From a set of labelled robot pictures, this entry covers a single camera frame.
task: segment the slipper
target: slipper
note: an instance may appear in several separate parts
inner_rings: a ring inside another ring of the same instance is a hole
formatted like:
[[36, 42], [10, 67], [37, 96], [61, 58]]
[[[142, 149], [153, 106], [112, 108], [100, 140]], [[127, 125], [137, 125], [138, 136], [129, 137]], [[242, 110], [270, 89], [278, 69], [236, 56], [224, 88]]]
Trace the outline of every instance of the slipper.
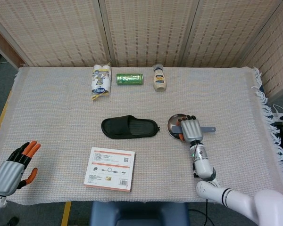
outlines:
[[158, 125], [153, 120], [136, 119], [132, 115], [105, 119], [101, 128], [111, 139], [152, 137], [159, 131]]

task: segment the fringe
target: fringe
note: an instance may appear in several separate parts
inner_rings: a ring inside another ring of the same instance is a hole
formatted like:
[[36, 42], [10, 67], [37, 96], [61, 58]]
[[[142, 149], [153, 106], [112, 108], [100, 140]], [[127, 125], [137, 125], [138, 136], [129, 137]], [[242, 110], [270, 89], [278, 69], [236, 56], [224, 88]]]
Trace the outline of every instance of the fringe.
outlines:
[[267, 100], [268, 98], [265, 97], [265, 94], [260, 90], [260, 87], [262, 86], [262, 80], [261, 80], [261, 74], [260, 71], [257, 68], [253, 68], [254, 72], [255, 72], [255, 76], [256, 76], [256, 80], [258, 83], [258, 86], [252, 86], [252, 89], [257, 89], [256, 91], [256, 95], [257, 97], [260, 99], [261, 103], [262, 103], [262, 109], [263, 109], [263, 115], [265, 118], [265, 121], [268, 125], [270, 134], [271, 134], [271, 138], [275, 144], [274, 149], [276, 151], [276, 153], [278, 154], [278, 166], [280, 167], [281, 171], [283, 172], [283, 149], [280, 147], [281, 144], [281, 138], [277, 137], [276, 134], [280, 133], [280, 130], [273, 126], [274, 121], [272, 120], [271, 116], [272, 116], [272, 110], [269, 106], [267, 106]]

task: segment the woven room divider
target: woven room divider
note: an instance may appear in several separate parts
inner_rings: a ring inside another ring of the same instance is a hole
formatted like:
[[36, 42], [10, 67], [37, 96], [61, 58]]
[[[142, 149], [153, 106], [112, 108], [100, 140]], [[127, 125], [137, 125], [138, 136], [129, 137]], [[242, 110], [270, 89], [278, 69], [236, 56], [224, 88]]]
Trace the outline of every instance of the woven room divider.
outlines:
[[276, 40], [283, 33], [283, 24], [278, 24], [283, 16], [274, 13], [282, 4], [281, 0], [0, 0], [0, 32], [28, 66], [93, 66], [108, 61], [119, 67], [256, 66], [263, 71], [270, 96], [283, 88], [283, 61], [278, 60], [283, 45]]

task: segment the yellow tape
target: yellow tape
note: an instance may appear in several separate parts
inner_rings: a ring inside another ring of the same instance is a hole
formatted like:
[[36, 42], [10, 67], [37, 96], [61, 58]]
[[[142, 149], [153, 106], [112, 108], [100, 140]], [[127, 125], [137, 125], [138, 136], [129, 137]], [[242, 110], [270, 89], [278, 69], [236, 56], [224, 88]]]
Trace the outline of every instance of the yellow tape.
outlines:
[[4, 115], [5, 115], [6, 109], [7, 109], [7, 107], [8, 107], [8, 99], [7, 99], [7, 101], [5, 102], [4, 108], [3, 108], [2, 112], [1, 112], [1, 115], [0, 115], [0, 128], [1, 128], [1, 123], [2, 123], [2, 121], [3, 121], [3, 118], [4, 118]]
[[68, 225], [70, 208], [71, 208], [71, 202], [66, 202], [65, 206], [64, 206], [64, 213], [63, 213], [61, 226], [67, 226]]

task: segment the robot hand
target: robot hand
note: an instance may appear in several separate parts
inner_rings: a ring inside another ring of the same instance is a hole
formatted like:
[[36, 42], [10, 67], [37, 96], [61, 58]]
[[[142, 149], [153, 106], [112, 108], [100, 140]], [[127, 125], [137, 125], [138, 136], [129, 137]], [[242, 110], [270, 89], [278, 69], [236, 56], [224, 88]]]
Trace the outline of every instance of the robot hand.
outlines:
[[37, 168], [33, 169], [28, 179], [20, 181], [27, 165], [40, 147], [41, 145], [36, 141], [25, 143], [2, 163], [0, 166], [0, 196], [9, 196], [34, 180], [38, 172]]
[[179, 137], [191, 145], [194, 177], [200, 177], [202, 180], [209, 181], [214, 186], [219, 187], [220, 184], [216, 180], [216, 171], [210, 165], [205, 147], [201, 143], [203, 134], [198, 120], [194, 115], [187, 115], [178, 119], [178, 125], [181, 126], [183, 131]]
[[13, 194], [30, 184], [38, 169], [34, 168], [31, 175], [26, 180], [22, 180], [22, 175], [36, 151], [41, 147], [36, 141], [25, 143], [16, 149], [10, 157], [0, 166], [0, 221], [3, 219], [3, 210], [7, 205], [6, 196]]

